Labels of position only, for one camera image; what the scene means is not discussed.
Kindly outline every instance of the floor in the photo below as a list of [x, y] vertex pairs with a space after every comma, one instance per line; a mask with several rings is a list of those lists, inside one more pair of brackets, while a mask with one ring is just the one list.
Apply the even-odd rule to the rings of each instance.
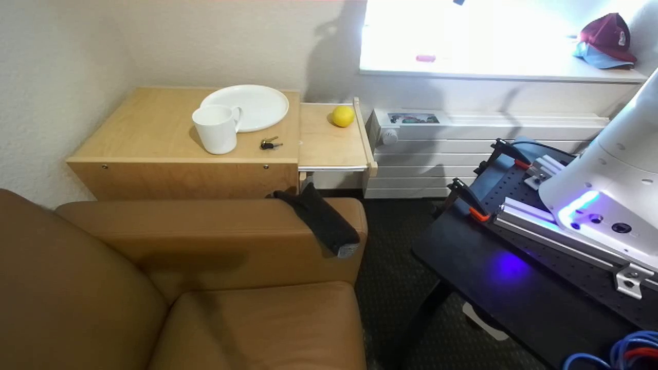
[[[412, 312], [437, 282], [410, 249], [431, 221], [441, 201], [366, 199], [370, 226], [355, 294], [369, 335], [370, 370], [389, 367], [385, 356], [406, 332]], [[515, 338], [495, 341], [462, 315], [465, 300], [450, 294], [431, 315], [418, 345], [406, 357], [406, 370], [544, 370]]]

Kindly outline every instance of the leather chair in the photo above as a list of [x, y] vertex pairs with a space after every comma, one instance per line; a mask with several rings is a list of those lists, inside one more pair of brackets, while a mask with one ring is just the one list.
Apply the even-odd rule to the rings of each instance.
[[353, 280], [279, 199], [76, 201], [0, 191], [0, 367], [361, 370]]

